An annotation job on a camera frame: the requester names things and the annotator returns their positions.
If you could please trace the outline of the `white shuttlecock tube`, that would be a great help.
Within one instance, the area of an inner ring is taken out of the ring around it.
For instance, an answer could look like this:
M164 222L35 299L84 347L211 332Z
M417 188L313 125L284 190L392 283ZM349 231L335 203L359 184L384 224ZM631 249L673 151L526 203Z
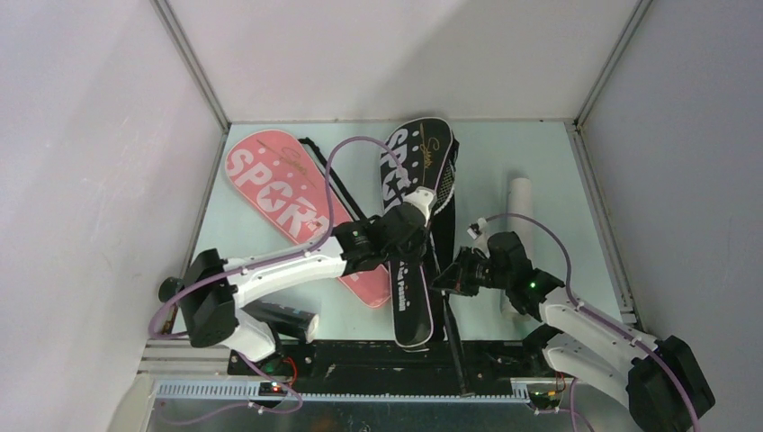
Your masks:
M527 217L533 216L532 183L528 178L515 178L509 182L509 194L507 211ZM512 217L509 219L508 227L514 231L521 240L527 257L534 259L534 225L522 218ZM499 308L501 315L506 320L511 320L514 324L523 323L529 320L526 315L520 314L510 303L508 297L502 294L500 297Z

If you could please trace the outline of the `black racket cover bag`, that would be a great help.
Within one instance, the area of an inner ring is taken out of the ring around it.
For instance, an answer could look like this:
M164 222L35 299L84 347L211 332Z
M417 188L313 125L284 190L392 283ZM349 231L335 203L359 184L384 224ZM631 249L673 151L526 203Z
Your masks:
M459 142L452 126L439 117L421 117L400 125L386 140L395 154L380 158L385 211L423 186L437 194L427 233L427 251L419 265L386 263L390 277L394 340L408 352L427 350L444 339L442 293L434 279L453 262L455 243L455 162Z

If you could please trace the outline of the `black shuttlecock tube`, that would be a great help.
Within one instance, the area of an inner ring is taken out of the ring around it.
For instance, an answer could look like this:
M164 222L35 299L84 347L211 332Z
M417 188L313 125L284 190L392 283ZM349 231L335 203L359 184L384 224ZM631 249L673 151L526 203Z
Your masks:
M233 334L239 324L233 292L231 285L222 279L179 300L177 305L193 347L219 345ZM312 312L266 301L253 301L240 311L268 325L277 337L284 335L308 344L317 333L319 316Z

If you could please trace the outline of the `pink racket cover bag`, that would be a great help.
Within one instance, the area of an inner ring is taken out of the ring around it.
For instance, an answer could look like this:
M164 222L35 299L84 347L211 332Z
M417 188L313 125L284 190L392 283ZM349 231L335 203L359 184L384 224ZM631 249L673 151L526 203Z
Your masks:
M245 200L296 245L351 220L337 193L327 197L319 165L287 131L261 130L246 136L228 152L225 174Z

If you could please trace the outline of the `white racket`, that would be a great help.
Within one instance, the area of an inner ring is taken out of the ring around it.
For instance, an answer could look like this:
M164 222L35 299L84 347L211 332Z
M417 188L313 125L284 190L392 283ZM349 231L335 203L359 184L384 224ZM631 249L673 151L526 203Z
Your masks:
M454 316L453 309L450 304L450 295L446 292L442 294L442 297L445 334L453 358L454 371L459 386L459 394L462 398L470 398L474 396L474 392L472 391L468 370L464 361L462 340L458 329L457 320Z

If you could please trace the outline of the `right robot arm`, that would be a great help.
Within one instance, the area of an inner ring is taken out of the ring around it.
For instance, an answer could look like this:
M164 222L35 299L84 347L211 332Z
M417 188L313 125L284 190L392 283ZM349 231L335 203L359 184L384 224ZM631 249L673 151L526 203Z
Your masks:
M490 236L484 249L461 248L433 286L461 296L502 291L540 323L523 340L529 373L579 378L623 405L643 431L687 431L716 403L685 341L659 339L588 307L562 280L534 267L514 232Z

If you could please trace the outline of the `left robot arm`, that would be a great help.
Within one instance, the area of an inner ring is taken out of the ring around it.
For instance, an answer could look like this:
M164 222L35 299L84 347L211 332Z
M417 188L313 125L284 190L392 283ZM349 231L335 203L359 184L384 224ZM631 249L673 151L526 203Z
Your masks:
M261 374L284 363L271 327L243 309L249 303L308 282L371 273L393 259L420 257L431 211L403 202L381 217L344 222L323 243L311 241L284 256L223 258L199 254L178 285L175 299L194 348L225 346L245 356Z

